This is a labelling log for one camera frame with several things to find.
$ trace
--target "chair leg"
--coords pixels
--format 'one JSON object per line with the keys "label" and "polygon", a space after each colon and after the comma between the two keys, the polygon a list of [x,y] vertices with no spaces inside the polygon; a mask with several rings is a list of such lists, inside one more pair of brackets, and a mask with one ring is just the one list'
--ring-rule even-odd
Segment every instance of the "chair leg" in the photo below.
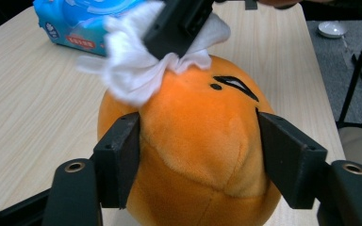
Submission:
{"label": "chair leg", "polygon": [[351,103],[352,97],[354,96],[354,89],[356,87],[358,78],[360,76],[362,69],[362,50],[358,60],[356,62],[356,66],[354,67],[354,73],[352,75],[351,84],[349,85],[348,93],[345,97],[345,102],[343,103],[342,111],[340,112],[339,120],[337,124],[342,124],[345,121],[346,114],[348,113],[349,105]]}

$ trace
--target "white bowl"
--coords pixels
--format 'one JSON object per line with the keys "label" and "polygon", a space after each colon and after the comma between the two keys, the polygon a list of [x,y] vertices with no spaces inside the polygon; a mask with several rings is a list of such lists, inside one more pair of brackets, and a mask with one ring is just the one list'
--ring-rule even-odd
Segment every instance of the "white bowl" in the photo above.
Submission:
{"label": "white bowl", "polygon": [[341,22],[322,22],[319,24],[319,33],[324,37],[337,39],[342,37],[348,29]]}

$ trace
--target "white tissue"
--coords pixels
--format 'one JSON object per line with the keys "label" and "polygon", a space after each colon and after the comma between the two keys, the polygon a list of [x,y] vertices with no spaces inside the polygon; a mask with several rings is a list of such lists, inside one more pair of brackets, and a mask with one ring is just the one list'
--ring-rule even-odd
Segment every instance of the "white tissue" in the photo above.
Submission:
{"label": "white tissue", "polygon": [[147,1],[121,19],[107,17],[107,57],[81,56],[77,60],[77,69],[101,74],[116,99],[141,106],[160,89],[166,69],[182,73],[190,65],[196,65],[202,70],[210,68],[211,58],[206,48],[228,39],[228,25],[212,13],[182,58],[169,53],[158,60],[147,51],[142,38],[163,7],[162,1]]}

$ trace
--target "blue tissue package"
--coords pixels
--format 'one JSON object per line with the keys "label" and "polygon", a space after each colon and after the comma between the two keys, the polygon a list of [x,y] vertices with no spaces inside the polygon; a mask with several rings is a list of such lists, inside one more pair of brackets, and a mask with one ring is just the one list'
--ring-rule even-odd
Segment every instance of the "blue tissue package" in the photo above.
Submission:
{"label": "blue tissue package", "polygon": [[35,0],[39,25],[51,42],[105,56],[105,16],[122,17],[144,0]]}

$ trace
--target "plush toy mouth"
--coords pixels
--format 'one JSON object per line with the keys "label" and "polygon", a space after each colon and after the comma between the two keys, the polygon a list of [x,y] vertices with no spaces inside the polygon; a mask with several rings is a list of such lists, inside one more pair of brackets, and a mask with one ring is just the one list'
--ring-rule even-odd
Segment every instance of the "plush toy mouth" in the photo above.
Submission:
{"label": "plush toy mouth", "polygon": [[213,77],[216,81],[223,83],[227,86],[239,89],[246,95],[248,95],[250,98],[254,99],[255,101],[258,101],[257,96],[246,86],[242,81],[240,81],[238,78],[234,76],[214,76]]}

